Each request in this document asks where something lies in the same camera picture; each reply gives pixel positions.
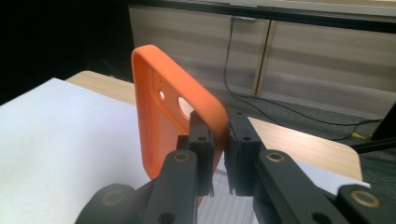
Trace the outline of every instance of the wooden table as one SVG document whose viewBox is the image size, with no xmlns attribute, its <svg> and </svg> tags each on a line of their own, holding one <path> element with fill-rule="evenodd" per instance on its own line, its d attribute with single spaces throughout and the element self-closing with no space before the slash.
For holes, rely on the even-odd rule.
<svg viewBox="0 0 396 224">
<path fill-rule="evenodd" d="M 84 71 L 67 82 L 135 105 L 134 84 L 114 77 Z M 362 180 L 358 154 L 351 147 L 249 118 L 267 148 L 289 153 L 295 160 Z"/>
</svg>

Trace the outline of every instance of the white sheet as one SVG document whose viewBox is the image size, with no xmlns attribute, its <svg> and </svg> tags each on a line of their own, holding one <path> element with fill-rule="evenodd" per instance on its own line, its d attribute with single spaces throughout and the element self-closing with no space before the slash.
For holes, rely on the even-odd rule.
<svg viewBox="0 0 396 224">
<path fill-rule="evenodd" d="M 330 192 L 352 181 L 299 165 Z M 141 187 L 149 178 L 135 106 L 55 78 L 0 106 L 0 180 L 2 224 L 74 223 L 102 187 Z M 198 217 L 206 224 L 254 221 L 251 199 L 230 198 L 223 182 L 225 175 L 215 176 L 218 197 L 205 198 Z"/>
</svg>

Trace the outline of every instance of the screw hole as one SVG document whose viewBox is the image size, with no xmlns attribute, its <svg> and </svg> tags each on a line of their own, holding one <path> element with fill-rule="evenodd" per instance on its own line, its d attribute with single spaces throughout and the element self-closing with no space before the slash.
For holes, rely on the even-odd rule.
<svg viewBox="0 0 396 224">
<path fill-rule="evenodd" d="M 124 197 L 125 194 L 120 189 L 113 189 L 103 197 L 102 204 L 105 206 L 114 206 L 121 203 Z"/>
<path fill-rule="evenodd" d="M 190 158 L 190 155 L 185 152 L 178 152 L 174 156 L 175 161 L 187 161 Z"/>
<path fill-rule="evenodd" d="M 172 213 L 162 213 L 158 216 L 159 224 L 172 224 L 175 222 L 175 215 Z"/>
<path fill-rule="evenodd" d="M 318 224 L 332 224 L 332 221 L 327 216 L 321 213 L 314 213 L 312 215 L 312 218 Z"/>
<path fill-rule="evenodd" d="M 285 158 L 282 155 L 279 155 L 275 152 L 272 152 L 270 154 L 267 155 L 267 159 L 270 161 L 275 161 L 275 162 L 279 162 L 279 161 L 283 161 L 285 160 Z"/>
<path fill-rule="evenodd" d="M 366 207 L 379 207 L 381 202 L 372 193 L 361 189 L 355 189 L 351 192 L 351 196 L 355 202 Z"/>
</svg>

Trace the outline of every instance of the wire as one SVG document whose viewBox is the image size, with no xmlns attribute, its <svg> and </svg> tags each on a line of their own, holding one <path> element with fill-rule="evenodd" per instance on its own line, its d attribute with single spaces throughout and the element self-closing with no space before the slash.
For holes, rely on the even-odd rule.
<svg viewBox="0 0 396 224">
<path fill-rule="evenodd" d="M 231 96 L 232 96 L 234 99 L 236 99 L 236 100 L 238 100 L 238 101 L 240 101 L 240 102 L 243 102 L 243 103 L 245 103 L 245 104 L 247 104 L 247 105 L 250 105 L 250 106 L 254 107 L 254 108 L 257 109 L 260 113 L 262 113 L 265 117 L 267 117 L 268 119 L 270 119 L 272 122 L 274 122 L 274 123 L 277 124 L 277 125 L 280 125 L 280 126 L 284 127 L 284 125 L 282 125 L 282 124 L 279 123 L 278 121 L 272 119 L 272 118 L 271 118 L 270 116 L 268 116 L 264 111 L 260 110 L 257 106 L 255 106 L 255 105 L 253 105 L 253 104 L 251 104 L 251 103 L 249 103 L 249 102 L 247 102 L 247 101 L 244 101 L 244 100 L 239 99 L 239 98 L 237 97 L 237 96 L 239 96 L 239 95 L 238 95 L 237 93 L 235 93 L 235 92 L 232 92 L 232 91 L 230 90 L 230 88 L 228 87 L 228 84 L 227 84 L 227 65 L 228 65 L 228 59 L 229 59 L 229 56 L 230 56 L 231 40 L 233 39 L 233 22 L 234 22 L 234 21 L 235 21 L 235 16 L 231 16 L 230 37 L 229 37 L 229 39 L 228 39 L 227 54 L 226 54 L 225 64 L 224 64 L 224 69 L 223 69 L 223 81 L 224 81 L 224 86 L 225 86 L 225 88 L 227 89 L 227 91 L 231 94 Z"/>
<path fill-rule="evenodd" d="M 348 139 L 350 136 L 352 136 L 352 134 L 353 134 L 354 132 L 356 132 L 358 126 L 360 126 L 360 125 L 362 125 L 362 124 L 373 123 L 373 122 L 379 122 L 379 121 L 382 121 L 382 120 L 383 120 L 383 119 L 367 119 L 367 120 L 360 121 L 360 122 L 358 122 L 358 123 L 334 123 L 334 122 L 329 122 L 329 121 L 326 121 L 326 120 L 320 120 L 320 119 L 315 119 L 315 118 L 309 117 L 309 116 L 307 116 L 307 115 L 305 115 L 305 114 L 303 114 L 303 113 L 301 113 L 301 112 L 299 112 L 299 111 L 297 111 L 297 110 L 294 110 L 294 109 L 292 109 L 292 108 L 290 108 L 290 107 L 287 107 L 287 106 L 285 106 L 285 105 L 282 105 L 282 104 L 279 104 L 279 103 L 276 103 L 276 102 L 273 102 L 273 101 L 270 101 L 270 100 L 267 100 L 267 99 L 263 99 L 263 98 L 256 97 L 256 96 L 247 96 L 247 95 L 243 95 L 243 94 L 240 94 L 240 93 L 236 93 L 236 92 L 231 91 L 230 88 L 229 88 L 229 86 L 228 86 L 228 82 L 227 82 L 227 66 L 228 66 L 228 59 L 229 59 L 229 56 L 230 56 L 231 40 L 233 39 L 233 24 L 234 24 L 234 21 L 235 21 L 235 16 L 231 16 L 230 37 L 229 37 L 229 40 L 228 40 L 227 54 L 226 54 L 226 59 L 225 59 L 225 64 L 224 64 L 224 70 L 223 70 L 223 81 L 224 81 L 224 86 L 225 86 L 225 88 L 227 89 L 227 91 L 231 94 L 231 96 L 232 96 L 234 99 L 236 99 L 236 100 L 238 100 L 238 101 L 240 101 L 240 102 L 243 102 L 243 103 L 245 103 L 245 104 L 247 104 L 247 105 L 252 106 L 253 108 L 257 109 L 260 113 L 262 113 L 265 117 L 267 117 L 269 120 L 271 120 L 271 121 L 274 122 L 275 124 L 277 124 L 277 125 L 279 125 L 279 126 L 282 126 L 282 127 L 285 127 L 285 125 L 283 125 L 283 124 L 281 124 L 279 121 L 276 121 L 275 119 L 271 118 L 268 114 L 266 114 L 264 111 L 262 111 L 261 109 L 259 109 L 259 108 L 258 108 L 257 106 L 255 106 L 254 104 L 252 104 L 252 103 L 250 103 L 250 102 L 247 102 L 247 101 L 244 101 L 244 100 L 242 100 L 242 99 L 240 99 L 240 98 L 238 98 L 238 97 L 247 98 L 247 99 L 254 99 L 254 100 L 261 100 L 261 101 L 264 101 L 264 102 L 267 102 L 267 103 L 270 103 L 270 104 L 273 104 L 273 105 L 277 105 L 277 106 L 280 106 L 280 107 L 282 107 L 282 108 L 288 109 L 289 111 L 294 112 L 294 113 L 296 113 L 296 114 L 298 114 L 298 115 L 300 115 L 300 116 L 302 116 L 302 117 L 304 117 L 304 118 L 312 119 L 313 121 L 316 121 L 316 122 L 325 123 L 325 124 L 329 124 L 329 125 L 336 125 L 336 126 L 354 126 L 352 132 L 350 132 L 349 135 L 346 135 L 346 136 L 341 137 L 341 138 L 330 139 L 330 140 L 332 140 L 332 141 L 346 140 L 346 139 Z"/>
</svg>

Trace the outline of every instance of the phone case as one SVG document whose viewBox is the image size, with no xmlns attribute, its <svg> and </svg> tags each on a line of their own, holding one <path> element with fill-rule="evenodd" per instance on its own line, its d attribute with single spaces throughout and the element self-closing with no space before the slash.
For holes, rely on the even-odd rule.
<svg viewBox="0 0 396 224">
<path fill-rule="evenodd" d="M 142 161 L 148 176 L 159 175 L 165 156 L 176 149 L 177 137 L 189 134 L 189 118 L 179 99 L 197 111 L 213 132 L 215 171 L 228 136 L 222 104 L 155 46 L 135 49 L 132 64 Z"/>
</svg>

